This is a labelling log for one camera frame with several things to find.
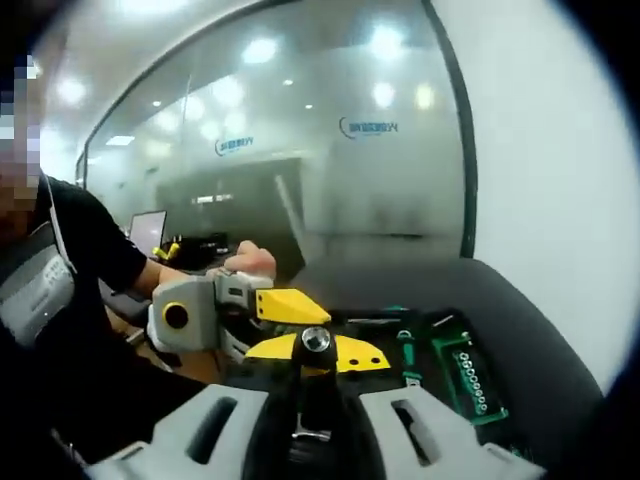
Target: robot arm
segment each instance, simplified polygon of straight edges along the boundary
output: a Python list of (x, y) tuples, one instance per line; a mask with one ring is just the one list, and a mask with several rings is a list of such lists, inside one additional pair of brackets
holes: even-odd
[(208, 386), (160, 421), (151, 444), (135, 444), (93, 466), (92, 478), (544, 475), (537, 465), (479, 442), (469, 420), (421, 386), (403, 387), (382, 351), (338, 335), (329, 314), (303, 293), (263, 285), (223, 272), (159, 287), (150, 330), (173, 351), (218, 346), (216, 329), (233, 309), (305, 328), (254, 345), (224, 385)]
[(225, 319), (256, 318), (256, 292), (273, 281), (220, 269), (211, 277), (192, 276), (158, 286), (149, 307), (148, 334), (161, 352), (220, 348)]

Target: yellow plastic part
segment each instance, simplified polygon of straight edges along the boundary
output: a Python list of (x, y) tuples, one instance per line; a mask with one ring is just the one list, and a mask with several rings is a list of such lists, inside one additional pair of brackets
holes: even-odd
[(178, 253), (178, 251), (180, 250), (180, 244), (178, 243), (172, 243), (171, 244), (171, 248), (169, 249), (169, 253), (167, 253), (167, 258), (166, 260), (171, 260), (173, 259), (173, 257), (175, 257)]
[(290, 360), (293, 352), (293, 343), (295, 341), (295, 333), (283, 335), (282, 337), (270, 338), (269, 340), (264, 340), (250, 348), (245, 354), (245, 357)]
[(302, 367), (300, 369), (300, 373), (302, 377), (317, 377), (319, 375), (326, 375), (331, 370), (324, 370), (322, 368), (313, 368), (313, 367)]
[(162, 260), (167, 259), (167, 254), (164, 253), (164, 250), (162, 250), (160, 247), (153, 247), (153, 254), (156, 257), (161, 258)]
[(289, 325), (322, 325), (331, 317), (300, 290), (270, 288), (256, 290), (256, 310), (260, 320)]
[(338, 348), (338, 373), (391, 368), (382, 350), (370, 343), (342, 335), (336, 335), (335, 338)]
[[(382, 350), (374, 347), (370, 343), (355, 338), (336, 335), (336, 346), (338, 348), (337, 373), (350, 371), (364, 372), (368, 370), (382, 370), (390, 368), (391, 365)], [(278, 360), (290, 360), (293, 352), (293, 344), (296, 341), (296, 334), (290, 333), (282, 337), (271, 338), (258, 343), (250, 348), (246, 357), (271, 358)], [(326, 373), (323, 370), (305, 370), (307, 375), (319, 375)]]

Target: person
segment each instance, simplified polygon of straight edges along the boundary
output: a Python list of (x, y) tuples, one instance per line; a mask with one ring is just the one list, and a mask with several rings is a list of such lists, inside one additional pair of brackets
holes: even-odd
[[(204, 385), (138, 357), (111, 329), (98, 287), (102, 279), (116, 291), (131, 289), (150, 297), (158, 285), (185, 274), (146, 258), (91, 193), (40, 171), (31, 136), (42, 123), (47, 85), (64, 49), (63, 33), (59, 30), (49, 38), (48, 50), (39, 57), (43, 75), (18, 74), (14, 85), (2, 84), (3, 101), (12, 89), (13, 116), (5, 118), (13, 121), (14, 136), (13, 148), (0, 153), (0, 265), (13, 261), (16, 249), (52, 223), (53, 202), (64, 249), (76, 270), (75, 291), (66, 308), (38, 333), (34, 345), (27, 346), (27, 352), (20, 348), (24, 345), (16, 351), (22, 352), (21, 362), (32, 365), (25, 388), (43, 400), (51, 426), (93, 463), (132, 442), (150, 440), (154, 424)], [(224, 267), (270, 277), (276, 271), (273, 256), (249, 241), (240, 244)], [(5, 280), (0, 278), (0, 285)], [(15, 330), (4, 316), (0, 320), (9, 327), (3, 329), (7, 337)]]

